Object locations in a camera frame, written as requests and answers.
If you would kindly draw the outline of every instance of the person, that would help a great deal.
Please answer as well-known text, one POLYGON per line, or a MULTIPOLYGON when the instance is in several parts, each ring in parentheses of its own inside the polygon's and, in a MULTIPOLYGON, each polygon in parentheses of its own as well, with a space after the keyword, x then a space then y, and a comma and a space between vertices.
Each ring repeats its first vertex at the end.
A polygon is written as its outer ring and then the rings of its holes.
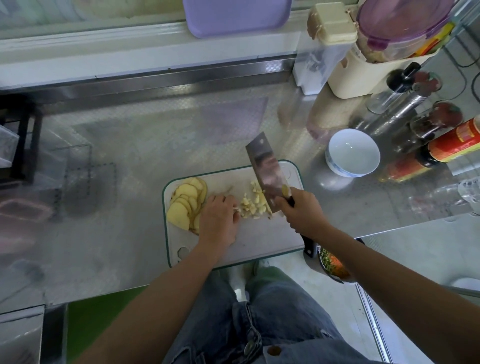
MULTIPOLYGON (((278 197, 287 221, 334 254, 435 363, 478 363, 480 308, 333 227, 312 193, 278 197)), ((190 254, 133 299, 75 364, 372 363, 330 316, 276 267, 256 265, 248 302, 212 268, 234 243, 233 196, 210 196, 190 254)))

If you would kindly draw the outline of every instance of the person's left hand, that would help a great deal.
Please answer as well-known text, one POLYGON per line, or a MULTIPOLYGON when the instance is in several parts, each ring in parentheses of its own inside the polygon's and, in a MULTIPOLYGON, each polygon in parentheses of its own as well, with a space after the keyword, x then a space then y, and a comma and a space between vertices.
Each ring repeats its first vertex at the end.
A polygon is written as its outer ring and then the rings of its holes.
POLYGON ((208 197, 200 215, 200 237, 198 244, 217 253, 220 258, 235 241, 240 215, 234 210, 237 200, 232 195, 222 194, 208 197))

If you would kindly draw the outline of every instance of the cleaver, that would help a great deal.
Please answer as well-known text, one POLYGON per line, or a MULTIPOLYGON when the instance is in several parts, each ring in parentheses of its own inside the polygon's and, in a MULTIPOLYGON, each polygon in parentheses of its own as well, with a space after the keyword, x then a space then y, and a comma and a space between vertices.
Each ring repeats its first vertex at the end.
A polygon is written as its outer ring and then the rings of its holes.
MULTIPOLYGON (((275 205, 275 197, 280 196, 288 201, 292 207, 295 201, 292 192, 288 186, 287 179, 278 164, 278 160, 273 154, 272 147, 268 142, 265 133, 261 132, 255 139, 245 147, 247 149, 248 158, 257 177, 258 183, 262 188, 265 199, 267 200, 272 213, 280 210, 275 205)), ((318 244, 306 236, 301 236, 305 244, 303 252, 310 258, 315 258, 318 254, 318 244)))

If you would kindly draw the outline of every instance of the white cutting board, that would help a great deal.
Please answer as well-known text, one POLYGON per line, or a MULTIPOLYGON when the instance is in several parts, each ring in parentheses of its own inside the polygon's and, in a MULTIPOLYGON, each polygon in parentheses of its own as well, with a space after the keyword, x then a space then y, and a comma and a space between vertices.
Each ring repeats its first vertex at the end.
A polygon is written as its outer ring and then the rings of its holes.
MULTIPOLYGON (((290 186, 303 190, 300 173, 292 162, 281 160, 280 167, 290 186)), ((244 194, 254 197, 252 181, 256 181, 251 166, 223 170, 201 177, 208 186, 207 198, 211 194, 232 194, 240 202, 244 194)), ((180 261, 178 250, 186 247, 191 251, 198 243, 198 236, 170 224, 165 216, 170 205, 170 198, 175 189, 185 178, 169 182, 163 190, 163 212, 165 219, 165 238, 167 244, 168 264, 172 267, 180 261)), ((262 218, 241 218, 236 241, 227 249, 216 268, 232 266, 247 261, 271 257, 303 249, 303 239, 289 225, 281 212, 271 219, 264 213, 262 218)))

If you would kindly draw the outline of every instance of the hand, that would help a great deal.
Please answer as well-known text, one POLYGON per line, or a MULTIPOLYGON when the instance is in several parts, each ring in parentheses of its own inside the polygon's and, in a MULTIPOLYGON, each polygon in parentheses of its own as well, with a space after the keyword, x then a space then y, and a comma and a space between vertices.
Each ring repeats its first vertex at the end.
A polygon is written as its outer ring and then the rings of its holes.
POLYGON ((329 226, 330 223, 325 218, 324 212, 313 193, 295 187, 290 189, 295 207, 290 206, 286 199, 278 196, 275 198, 275 204, 280 207, 290 226, 297 233, 315 240, 318 230, 329 226))
POLYGON ((207 199, 200 215, 198 244, 218 254, 218 259, 237 236, 240 214, 234 207, 237 207, 237 200, 232 195, 212 195, 207 199))

